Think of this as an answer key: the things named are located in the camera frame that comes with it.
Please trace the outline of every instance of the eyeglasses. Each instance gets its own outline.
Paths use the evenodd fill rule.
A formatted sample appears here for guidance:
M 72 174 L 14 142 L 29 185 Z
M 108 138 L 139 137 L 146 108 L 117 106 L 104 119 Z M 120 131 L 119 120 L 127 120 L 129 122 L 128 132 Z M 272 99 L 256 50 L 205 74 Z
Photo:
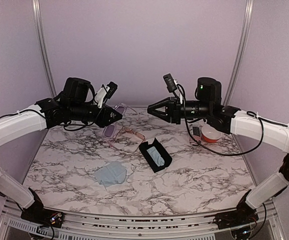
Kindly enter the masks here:
M 120 104 L 118 104 L 117 106 L 114 107 L 114 110 L 116 110 L 122 116 L 126 113 L 126 111 L 128 109 L 132 110 L 133 112 L 135 112 L 135 114 L 137 114 L 137 121 L 138 121 L 139 120 L 139 114 L 132 107 L 129 107 L 128 105 L 126 105 L 124 103 L 120 103 Z M 109 126 L 106 126 L 103 129 L 102 137 L 105 138 L 107 141 L 108 140 L 114 141 L 115 140 L 116 129 L 117 129 L 117 124 L 116 123 L 113 123 L 113 124 L 110 124 Z
M 145 137 L 144 135 L 142 135 L 140 132 L 134 131 L 134 130 L 131 129 L 130 127 L 123 126 L 123 127 L 119 130 L 119 132 L 118 132 L 116 135 L 114 135 L 110 140 L 109 140 L 109 139 L 104 139 L 104 141 L 106 141 L 106 142 L 110 145 L 110 147 L 112 147 L 112 148 L 114 148 L 114 149 L 116 149 L 116 150 L 118 150 L 118 151 L 123 151 L 122 149 L 118 149 L 117 147 L 114 146 L 114 142 L 115 142 L 117 136 L 123 134 L 122 131 L 124 131 L 124 132 L 126 132 L 126 133 L 128 133 L 128 134 L 136 135 L 139 139 L 142 140 L 140 144 L 142 144 L 142 143 L 146 140 L 146 137 Z

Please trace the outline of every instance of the lavender backdrop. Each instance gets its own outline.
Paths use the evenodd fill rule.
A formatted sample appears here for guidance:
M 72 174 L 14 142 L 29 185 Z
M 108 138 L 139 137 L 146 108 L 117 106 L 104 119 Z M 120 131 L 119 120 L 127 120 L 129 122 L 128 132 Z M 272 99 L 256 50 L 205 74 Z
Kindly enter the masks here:
M 248 45 L 230 103 L 289 123 L 289 1 L 256 0 Z M 257 143 L 240 138 L 245 150 Z M 247 156 L 256 180 L 276 171 L 284 154 L 266 144 Z M 275 200 L 289 240 L 289 188 Z
M 0 116 L 50 96 L 31 1 L 0 1 Z M 0 148 L 0 166 L 22 181 L 43 132 Z M 0 213 L 5 199 L 0 197 Z
M 226 93 L 246 1 L 41 0 L 57 92 L 68 77 L 95 89 L 114 81 L 109 104 L 146 106 L 168 96 L 169 72 L 194 97 L 197 78 L 213 77 Z

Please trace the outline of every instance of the metal frame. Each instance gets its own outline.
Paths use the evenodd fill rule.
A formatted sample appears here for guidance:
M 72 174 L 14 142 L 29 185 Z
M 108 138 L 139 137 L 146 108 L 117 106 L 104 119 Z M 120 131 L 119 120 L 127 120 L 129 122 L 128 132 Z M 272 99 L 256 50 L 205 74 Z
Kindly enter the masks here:
M 49 63 L 48 54 L 47 54 L 47 47 L 46 47 L 45 36 L 44 36 L 43 21 L 42 21 L 41 13 L 40 13 L 39 0 L 32 0 L 32 7 L 33 7 L 34 24 L 35 24 L 36 32 L 38 35 L 44 71 L 45 71 L 45 75 L 46 75 L 46 79 L 48 82 L 51 96 L 54 98 L 57 95 L 57 92 L 56 92 L 56 87 L 55 87 L 53 75 L 51 73 L 50 63 Z
M 277 230 L 275 240 L 283 240 L 279 234 L 280 222 L 272 201 L 266 202 L 267 219 Z M 214 215 L 220 212 L 203 212 L 178 216 L 117 216 L 64 211 L 62 228 L 55 228 L 55 240 L 213 240 L 214 234 L 227 232 L 239 227 L 219 230 L 213 223 Z M 264 208 L 257 210 L 258 224 L 264 220 Z M 17 228 L 42 237 L 50 237 L 51 231 L 42 228 L 37 233 L 38 224 L 20 218 L 17 205 L 7 200 L 0 216 L 0 240 L 4 240 L 8 227 Z
M 242 24 L 240 43 L 238 47 L 238 52 L 236 54 L 233 70 L 231 73 L 228 89 L 226 91 L 226 94 L 223 100 L 224 105 L 229 105 L 232 95 L 234 93 L 234 88 L 238 79 L 240 65 L 243 59 L 243 55 L 246 50 L 247 40 L 248 40 L 248 36 L 250 32 L 253 8 L 254 8 L 254 0 L 247 0 L 246 5 L 245 5 L 245 13 L 244 13 L 244 19 L 243 19 L 243 24 Z

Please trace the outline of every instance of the eyeglass lens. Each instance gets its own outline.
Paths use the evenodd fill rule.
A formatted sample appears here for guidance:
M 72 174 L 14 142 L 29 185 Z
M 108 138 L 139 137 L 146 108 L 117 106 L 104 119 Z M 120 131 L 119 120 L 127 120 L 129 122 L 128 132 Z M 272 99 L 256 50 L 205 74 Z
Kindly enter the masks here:
M 116 127 L 115 127 L 114 124 L 111 124 L 111 125 L 107 126 L 105 128 L 105 131 L 104 131 L 103 135 L 105 135 L 107 138 L 110 138 L 114 134 L 115 128 Z
M 118 113 L 123 114 L 125 111 L 125 107 L 124 106 L 117 106 L 117 108 L 115 109 Z

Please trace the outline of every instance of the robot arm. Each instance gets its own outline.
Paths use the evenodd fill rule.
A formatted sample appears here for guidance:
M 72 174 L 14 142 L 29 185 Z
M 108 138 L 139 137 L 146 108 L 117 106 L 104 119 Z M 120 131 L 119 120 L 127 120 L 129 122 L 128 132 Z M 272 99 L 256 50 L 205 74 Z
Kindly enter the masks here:
M 92 122 L 103 128 L 122 118 L 119 112 L 105 104 L 100 108 L 93 104 L 94 99 L 86 102 L 89 89 L 94 92 L 89 81 L 70 77 L 57 97 L 40 100 L 24 110 L 1 118 L 0 147 L 32 132 L 68 126 L 71 121 L 81 121 L 81 126 L 89 126 L 88 123 Z M 97 97 L 102 103 L 113 95 L 117 85 L 111 82 L 106 89 L 106 94 Z M 47 222 L 54 227 L 62 224 L 61 212 L 44 209 L 42 201 L 32 189 L 21 185 L 1 168 L 0 195 L 13 199 L 19 205 L 23 209 L 21 218 L 25 220 L 41 224 Z
M 178 87 L 172 81 L 171 75 L 167 74 L 163 78 L 167 83 L 167 89 L 175 94 Z M 255 140 L 262 138 L 262 125 L 259 120 L 261 119 L 262 141 L 287 153 L 281 168 L 247 192 L 238 203 L 237 210 L 219 213 L 215 218 L 219 229 L 250 223 L 251 217 L 255 218 L 256 209 L 261 204 L 276 197 L 289 186 L 289 123 L 275 122 L 259 115 L 251 116 L 239 108 L 221 105 L 221 84 L 209 77 L 198 79 L 195 97 L 197 100 L 185 100 L 184 104 L 180 103 L 178 97 L 168 97 L 149 105 L 147 112 L 175 124 L 180 124 L 181 119 L 185 121 L 203 119 L 222 133 L 246 136 Z M 235 219 L 235 221 L 225 221 L 225 219 Z

